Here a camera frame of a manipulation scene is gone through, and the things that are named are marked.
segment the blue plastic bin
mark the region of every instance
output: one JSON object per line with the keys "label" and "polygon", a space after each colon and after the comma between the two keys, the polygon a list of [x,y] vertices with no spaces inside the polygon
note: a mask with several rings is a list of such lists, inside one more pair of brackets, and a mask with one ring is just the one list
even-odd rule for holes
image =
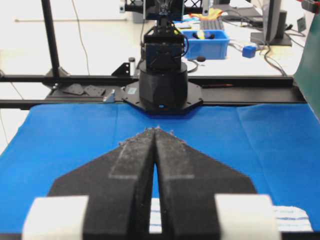
{"label": "blue plastic bin", "polygon": [[204,36],[208,38],[214,34],[214,39],[196,39],[192,36],[197,33],[194,30],[186,30],[182,32],[189,40],[189,50],[185,57],[187,59],[196,59],[204,56],[206,59],[225,59],[227,56],[227,48],[229,37],[223,30],[204,30]]}

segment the white towel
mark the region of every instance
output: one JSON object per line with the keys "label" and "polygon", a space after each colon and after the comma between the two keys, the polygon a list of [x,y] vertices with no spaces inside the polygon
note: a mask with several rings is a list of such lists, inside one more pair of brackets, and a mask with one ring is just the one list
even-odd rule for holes
{"label": "white towel", "polygon": [[[306,211],[294,206],[273,206],[273,211],[280,232],[313,232]],[[151,200],[149,232],[162,232],[159,198]]]}

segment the blue cloth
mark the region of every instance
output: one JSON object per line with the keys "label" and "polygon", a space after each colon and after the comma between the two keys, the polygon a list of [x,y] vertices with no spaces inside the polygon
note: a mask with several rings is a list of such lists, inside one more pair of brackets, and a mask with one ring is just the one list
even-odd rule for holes
{"label": "blue cloth", "polygon": [[248,175],[275,205],[306,210],[320,231],[320,124],[307,104],[204,106],[183,116],[150,116],[127,104],[57,104],[33,107],[0,157],[0,233],[21,232],[34,198],[46,196],[57,177],[158,126]]}

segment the vertical pole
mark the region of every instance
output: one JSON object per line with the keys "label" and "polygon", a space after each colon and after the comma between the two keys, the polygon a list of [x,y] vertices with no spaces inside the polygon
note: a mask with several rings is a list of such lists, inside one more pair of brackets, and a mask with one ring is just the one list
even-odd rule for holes
{"label": "vertical pole", "polygon": [[60,64],[59,64],[59,56],[58,56],[54,21],[52,18],[50,0],[41,0],[41,2],[42,2],[44,23],[45,23],[45,30],[48,38],[48,45],[49,45],[49,51],[50,51],[52,74],[53,74],[53,77],[58,78]]}

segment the monitor stand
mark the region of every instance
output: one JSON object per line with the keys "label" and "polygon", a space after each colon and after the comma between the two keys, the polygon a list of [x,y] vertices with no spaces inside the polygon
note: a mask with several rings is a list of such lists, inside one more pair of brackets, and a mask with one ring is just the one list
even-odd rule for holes
{"label": "monitor stand", "polygon": [[[271,46],[292,46],[292,41],[290,37],[285,34],[286,30],[286,19],[287,12],[284,10],[280,11],[279,23],[276,31],[275,38],[269,42]],[[266,40],[263,32],[252,32],[251,42],[259,45],[266,45]]]}
{"label": "monitor stand", "polygon": [[[265,36],[263,32],[252,32],[250,41],[259,45],[266,45]],[[270,46],[292,46],[292,41],[287,35],[283,35],[283,38],[275,38],[269,42]]]}

